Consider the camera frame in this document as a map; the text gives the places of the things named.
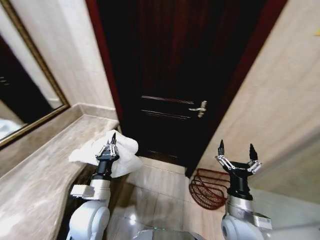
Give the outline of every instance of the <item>dark wooden door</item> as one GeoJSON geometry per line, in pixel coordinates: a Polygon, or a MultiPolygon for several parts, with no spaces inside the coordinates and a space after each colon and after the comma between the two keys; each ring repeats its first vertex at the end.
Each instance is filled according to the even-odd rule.
{"type": "MultiPolygon", "coordinates": [[[[208,144],[208,132],[212,136],[212,122],[217,127],[222,118],[214,116],[229,94],[232,76],[268,2],[97,0],[93,4],[87,0],[100,51],[105,48],[99,42],[103,37],[109,50],[107,76],[113,72],[110,78],[116,84],[122,130],[138,141],[141,155],[194,169],[208,144]],[[102,38],[95,25],[95,8],[102,38]],[[189,109],[199,108],[202,101],[207,101],[206,112],[198,117],[189,109]]],[[[268,3],[271,16],[264,14],[266,34],[261,34],[262,41],[256,36],[255,47],[261,48],[285,4],[280,2],[274,8],[268,3]]],[[[241,81],[259,49],[243,64],[241,81]]],[[[234,85],[236,90],[241,81],[234,85]]]]}

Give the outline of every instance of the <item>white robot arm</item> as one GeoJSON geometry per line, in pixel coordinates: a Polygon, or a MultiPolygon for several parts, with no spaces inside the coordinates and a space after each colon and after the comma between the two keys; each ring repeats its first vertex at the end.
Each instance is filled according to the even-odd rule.
{"type": "Polygon", "coordinates": [[[113,162],[119,159],[116,134],[95,157],[99,164],[90,186],[74,185],[71,190],[71,195],[90,201],[83,203],[72,214],[67,240],[101,240],[108,225],[111,168],[113,162]]]}
{"type": "Polygon", "coordinates": [[[254,146],[250,145],[248,163],[229,161],[225,156],[224,142],[221,140],[218,156],[215,158],[230,175],[228,200],[221,229],[226,240],[265,240],[270,238],[271,219],[254,212],[253,197],[248,186],[248,177],[261,167],[254,146]]]}

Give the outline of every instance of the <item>wire basket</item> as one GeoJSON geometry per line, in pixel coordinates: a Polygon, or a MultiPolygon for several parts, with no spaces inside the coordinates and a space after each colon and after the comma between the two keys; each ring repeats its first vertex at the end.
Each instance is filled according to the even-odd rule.
{"type": "Polygon", "coordinates": [[[215,210],[226,203],[229,174],[198,168],[189,184],[189,191],[196,203],[208,210],[215,210]]]}

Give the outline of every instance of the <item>door handle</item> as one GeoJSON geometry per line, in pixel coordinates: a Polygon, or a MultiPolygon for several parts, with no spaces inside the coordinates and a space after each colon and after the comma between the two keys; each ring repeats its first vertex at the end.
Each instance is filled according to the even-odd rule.
{"type": "Polygon", "coordinates": [[[190,111],[199,111],[198,113],[198,118],[202,118],[202,116],[205,114],[206,109],[206,105],[207,105],[207,101],[202,101],[201,102],[201,106],[198,108],[189,108],[190,111]]]}

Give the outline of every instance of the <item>bathroom counter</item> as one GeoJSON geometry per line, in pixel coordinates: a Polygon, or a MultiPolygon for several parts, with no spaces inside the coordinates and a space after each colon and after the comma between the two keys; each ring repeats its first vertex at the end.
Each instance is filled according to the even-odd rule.
{"type": "Polygon", "coordinates": [[[68,190],[85,166],[68,156],[118,124],[83,115],[0,178],[0,240],[55,239],[68,190]]]}

